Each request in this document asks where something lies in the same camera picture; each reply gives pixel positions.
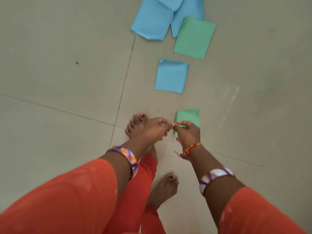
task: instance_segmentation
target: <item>red and yellow thread bracelet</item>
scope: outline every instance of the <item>red and yellow thread bracelet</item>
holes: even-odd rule
[[[188,155],[189,155],[189,153],[190,153],[190,150],[191,150],[191,148],[194,148],[194,147],[196,147],[196,146],[198,146],[198,145],[202,145],[201,143],[194,143],[194,144],[192,144],[189,148],[187,148],[187,149],[185,149],[185,153],[180,153],[180,154],[178,154],[177,152],[175,152],[177,155],[179,155],[181,158],[183,158],[183,159],[185,159],[185,160],[188,160]]]

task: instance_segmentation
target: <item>person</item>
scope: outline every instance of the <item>person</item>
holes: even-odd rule
[[[178,133],[181,157],[193,166],[218,233],[305,233],[224,168],[201,145],[197,126],[173,125],[145,113],[130,120],[127,142],[13,203],[0,216],[0,233],[137,233],[140,226],[142,233],[165,233],[157,209],[177,193],[178,177],[168,173],[150,190],[158,162],[154,144],[171,129]]]

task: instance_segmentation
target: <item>hand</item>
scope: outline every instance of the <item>hand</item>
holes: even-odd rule
[[[178,138],[176,140],[181,143],[184,151],[194,143],[200,142],[200,129],[190,121],[177,121],[173,129],[177,132]]]
[[[157,141],[162,140],[163,136],[167,136],[172,127],[173,124],[165,118],[152,118],[146,122],[142,130],[142,136],[147,139],[149,144],[155,144]]]

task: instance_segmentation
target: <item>orange clothing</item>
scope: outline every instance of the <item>orange clothing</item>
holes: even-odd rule
[[[0,216],[0,233],[101,234],[116,201],[115,172],[108,162],[96,159],[55,177],[12,204]],[[154,206],[145,207],[144,221],[142,232],[164,233]],[[251,188],[242,188],[226,205],[218,233],[305,232]]]

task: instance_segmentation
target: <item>foot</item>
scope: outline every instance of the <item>foot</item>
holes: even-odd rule
[[[178,177],[173,173],[168,173],[150,193],[146,204],[153,204],[158,209],[167,199],[177,193],[178,184]]]
[[[133,119],[127,125],[126,135],[131,139],[139,134],[143,130],[148,118],[145,112],[134,114]]]

